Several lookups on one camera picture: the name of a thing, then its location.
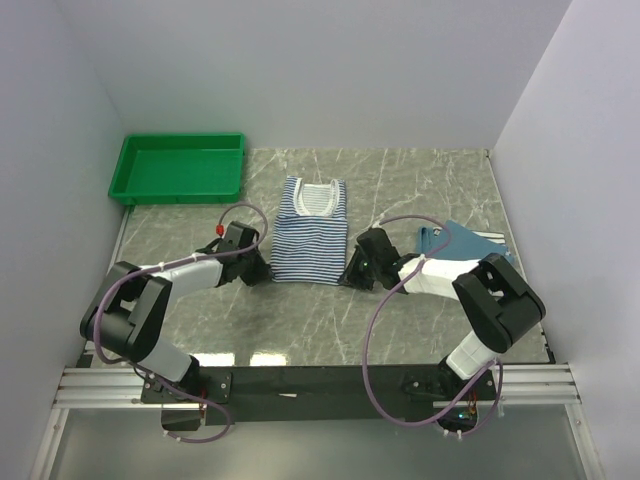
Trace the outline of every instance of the cable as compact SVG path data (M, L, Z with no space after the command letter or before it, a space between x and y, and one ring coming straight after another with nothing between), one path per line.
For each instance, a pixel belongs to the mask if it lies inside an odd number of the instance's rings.
M222 220L225 217L225 215L227 215L227 213L229 213L234 208L238 208L238 207L251 208L251 209L255 210L258 213L258 215L260 215L260 217L262 218L262 221L263 221L263 224L264 224L264 229L262 230L262 234L258 237L258 239L257 239L257 241L255 243L252 243L251 245L249 245L246 248L241 248L240 250L213 253L211 255L190 255L188 257L181 258L179 260L173 260L171 262L161 263L159 265L154 265L152 267L136 270L135 272L131 272L128 275L125 275L124 277L122 277L118 281L116 281L113 285L111 285L111 287L104 294L104 297L102 297L102 300L100 301L100 304L98 305L98 309L96 311L95 318L94 318L94 321L93 321L93 343L95 344L95 347L96 347L96 355L98 356L98 358L100 360L102 360L104 363L106 363L108 365L113 365L115 363L120 363L120 362L123 362L123 361L128 362L128 360L126 360L126 359L124 359L122 357L115 358L115 359L112 360L112 359L110 359L110 358L108 358L106 356L106 354L104 353L104 350L102 350L101 331L100 331L101 327L102 327L102 317L104 315L105 309L107 308L107 304L111 301L111 299L113 298L115 293L120 289L120 287L122 285L124 285L128 281L133 280L134 278L140 277L142 275L158 273L158 272L161 272L161 271L164 271L164 270L171 270L173 268L182 267L184 265L188 265L190 263L199 262L199 261L202 261L202 260L211 260L211 259L217 259L217 258L222 258L222 257L231 257L231 256L236 256L236 255L242 255L243 253L247 253L247 252L253 250L254 248L257 248L258 245L260 245L263 242L263 240L267 236L267 232L269 231L269 222L267 221L267 217L264 214L264 212L260 208L256 207L255 205L252 205L252 204L247 203L247 202L239 202L239 203L236 203L234 205L231 205L224 212L222 212L222 215L220 216L220 220L218 221L218 223L221 224ZM140 369L140 370L142 370L143 372L145 372L147 374L152 374L153 373L153 372L147 370L146 368L142 367L141 365L136 364L135 362L128 362L128 363L130 363L134 368ZM179 389L175 388L173 385L171 385L171 383L168 380L166 380L165 378L160 377L159 375L154 374L154 377L162 384L163 387L165 387L167 390L171 391L175 395L178 395L180 397L186 398L188 400L192 400L194 402L204 403L204 404L206 404L206 405L208 405L210 407L213 407L216 410L219 410L220 412L222 412L225 415L226 419L227 419L227 424L226 424L225 428L220 433L218 433L218 434L216 434L216 435L214 435L212 437L209 437L209 438L187 439L187 438L181 438L181 437L179 437L178 435L176 435L176 434L174 434L172 432L168 432L167 435L169 435L172 438L175 438L176 440L183 441L185 443L207 443L207 442L211 442L213 440L217 440L218 438L221 438L223 435L225 435L229 431L233 421L231 419L231 414L222 405L219 405L219 404L217 404L215 402L212 402L212 401L204 399L204 398L198 398L198 397L195 397L193 395L189 395L188 393L182 392L181 390L179 390Z
M436 252L439 252L440 250L445 248L447 245L449 245L449 243L451 242L452 234L451 234L451 231L449 230L449 228L447 228L447 226L445 224L439 222L438 220L435 220L435 219L433 219L431 217L428 217L426 215L413 215L413 214L411 214L411 215L399 215L399 216L396 216L396 217L390 217L390 218L381 220L380 222L378 222L378 225L385 225L387 223L390 223L390 222L393 222L393 221L396 221L396 220L404 220L404 219L409 219L409 218L415 218L415 219L419 219L419 220L426 220L428 222L436 224L437 226L442 228L445 232L447 232L447 240L442 245L440 245L439 247L436 247L436 248L430 250L429 252L427 252L425 254L425 257L429 257L429 256L435 254ZM477 424L474 428L472 428L468 432L464 432L462 434L462 435L469 435L470 433L475 432L480 427L485 425L487 420L495 412L495 410L496 410L496 408L498 406L498 403L500 401L500 396L501 396L501 393L502 393L502 382L503 382L504 371L503 371L502 362L499 359L496 359L495 361L491 361L491 362L487 363L484 367L482 367L469 380L469 382L464 386L464 388L462 388L462 390L460 390L460 392L458 392L458 394L453 398L453 400L451 400L449 405L447 405L443 410L441 410L440 412L436 413L435 415L432 415L429 418L425 418L424 420L420 420L418 422L406 422L406 421L398 420L397 418L394 418L391 415L389 415L385 411L385 409L382 407L382 405L380 405L380 402L378 402L378 399L376 398L375 394L373 393L373 389L371 388L371 380L369 378L369 360L368 360L368 356L369 356L369 343L371 342L371 335L373 333L373 327L375 326L376 320L378 319L378 316L380 315L380 312L382 311L384 306L387 304L387 302L409 280L411 280L413 277L415 277L422 270L422 267L424 266L425 262L426 262L426 258L420 260L418 262L418 265L416 266L415 270L413 270L413 272L411 272L407 277L402 279L400 282L398 282L397 285L395 285L391 290L389 290L389 292L387 292L385 297L380 301L380 303L376 307L376 310L373 312L373 315L371 316L371 320L369 321L369 325L367 326L367 332L366 332L366 334L364 336L364 346L363 346L363 349L362 349L362 379L364 381L364 387L365 387L365 390L367 392L367 396L369 397L369 401L371 402L373 407L376 409L376 411L383 418L386 418L391 423L393 423L395 425L398 425L398 426L401 426L401 427L410 427L410 428L423 427L425 425L429 425L429 424L439 420L440 418L444 417L447 413L449 413L453 408L455 408L456 404L467 394L467 392L469 392L474 387L476 382L478 382L480 380L480 378L485 374L485 372L487 370L489 370L493 365L497 364L498 367L499 367L500 373L499 373L499 376L498 376L498 386L497 386L497 389L496 389L496 399L493 402L493 405L491 406L491 410L484 417L482 422Z
M144 375L142 375L140 371L138 371L138 367L136 367L135 365L132 365L132 366L133 366L133 373L135 373L138 377L140 377L142 380L146 382L147 378Z
M183 443L209 443L209 442L213 442L215 440L218 440L222 437L224 437L227 432L231 429L231 425L233 425L233 419L231 418L231 414L229 413L229 410L227 410L226 408L224 408L222 405L220 405L219 403L216 402L212 402L211 400L208 400L206 398L202 398L202 397L196 397L195 395L190 395L186 392L183 392L182 390L174 387L173 385L171 385L171 383L169 383L167 381L167 379L162 378L161 376L154 374L151 370L148 370L144 367L141 366L137 366L137 368L140 368L143 372L145 372L147 375L153 375L153 377L151 378L155 378L156 380L158 380L158 382L160 382L160 384L166 388L167 390L169 390L171 393L173 393L174 395L178 396L178 397L182 397L186 400L191 400L192 402L195 403L204 403L205 405L215 408L216 410L218 410L219 412L221 412L224 416L225 419L227 420L224 428L216 433L215 435L212 435L211 437L206 437L206 438L185 438L185 437L181 437L180 435L173 433L173 432L169 432L166 431L166 435L176 439L179 442L183 442Z

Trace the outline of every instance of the floor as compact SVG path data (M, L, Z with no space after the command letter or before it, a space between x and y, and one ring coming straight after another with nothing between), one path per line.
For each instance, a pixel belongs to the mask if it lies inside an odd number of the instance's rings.
M588 478L562 405L505 407L462 442L381 419L242 423L218 442L177 446L156 410L73 410L58 452L51 478L64 480Z
M424 213L477 231L501 232L515 252L485 150L256 149L248 152L244 199L272 222L287 175L308 183L347 184L349 245L385 216ZM184 257L215 238L224 206L140 206L126 225L119 258L152 264ZM252 211L228 220L258 225ZM415 251L419 221L387 229L400 254ZM260 247L270 256L271 237ZM349 365L361 362L369 316L384 290L360 292L316 284L241 281L183 297L167 314L162 334L207 365ZM456 301L398 295L383 311L371 344L371 363L437 363L470 331ZM507 362L548 362L540 328L522 338Z

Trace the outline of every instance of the green tray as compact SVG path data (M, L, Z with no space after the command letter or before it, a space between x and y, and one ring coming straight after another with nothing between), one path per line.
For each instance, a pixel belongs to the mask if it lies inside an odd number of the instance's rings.
M125 205L236 202L243 159L241 133L129 135L109 196Z

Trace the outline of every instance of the metal frame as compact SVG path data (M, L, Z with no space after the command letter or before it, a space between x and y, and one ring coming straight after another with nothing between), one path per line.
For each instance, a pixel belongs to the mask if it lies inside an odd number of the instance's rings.
M118 259L132 207L126 209L109 267ZM92 342L85 351L92 354ZM588 480L604 479L580 396L568 365L505 365L501 405L565 405L578 453ZM493 371L497 381L497 371ZM143 380L130 367L66 368L53 402L49 422L36 456L31 479L49 478L71 409L197 409L198 404L142 404ZM444 407L447 402L435 402Z
M587 480L604 480L604 469L598 458L582 405L567 405L565 408Z

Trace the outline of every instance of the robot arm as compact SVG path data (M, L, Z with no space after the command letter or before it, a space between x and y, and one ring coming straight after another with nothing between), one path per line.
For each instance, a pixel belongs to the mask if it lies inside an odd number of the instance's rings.
M371 290L375 280L390 290L423 259L400 256L381 228L357 239L356 253L341 278L343 285ZM473 331L449 354L446 365L463 381L505 353L546 314L544 304L501 255L482 260L428 259L402 293L429 293L459 300Z
M228 252L248 247L258 232L239 222L231 222L224 238L218 238L194 255ZM128 262L118 262L108 272L87 309L80 333L93 340L95 313L107 290L119 279L140 270ZM125 283L103 314L101 343L117 355L139 364L176 383L187 393L200 393L199 363L160 337L167 309L189 293L224 285L240 277L249 286L271 278L269 265L257 249L247 253L197 262L143 275Z

